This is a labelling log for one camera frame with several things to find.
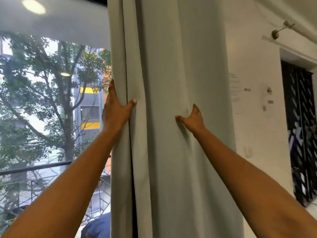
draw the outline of hand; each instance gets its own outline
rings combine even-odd
[[[193,110],[189,117],[185,118],[183,116],[175,116],[175,119],[177,121],[182,122],[185,127],[192,132],[194,136],[196,136],[199,132],[204,131],[205,125],[204,125],[204,120],[203,117],[201,116],[201,112],[199,108],[196,106],[196,104],[193,104]]]
[[[122,106],[116,90],[114,88],[114,81],[111,80],[109,84],[109,95],[102,111],[103,127],[119,134],[129,120],[133,107],[137,103],[136,99],[132,99],[126,106]]]

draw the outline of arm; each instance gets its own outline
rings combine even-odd
[[[136,100],[121,106],[110,82],[104,129],[93,143],[22,214],[2,238],[73,238],[120,131]]]
[[[188,118],[175,118],[198,140],[257,237],[317,237],[317,221],[276,181],[210,133],[195,104]]]

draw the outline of person's left hand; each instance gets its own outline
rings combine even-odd
[[[102,111],[103,127],[115,132],[115,135],[118,135],[129,120],[136,103],[137,100],[132,99],[126,106],[122,106],[114,88],[114,81],[111,80],[109,84],[109,95],[107,96],[105,107]]]

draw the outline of gray louver panel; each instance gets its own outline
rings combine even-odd
[[[85,94],[81,106],[99,106],[98,94]]]
[[[84,142],[89,139],[94,139],[98,134],[100,134],[99,128],[83,130],[83,132],[81,133],[81,141]]]

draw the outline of person's left arm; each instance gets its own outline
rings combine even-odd
[[[113,80],[103,113],[104,129],[85,151],[19,216],[2,238],[73,238],[136,100],[121,106]]]

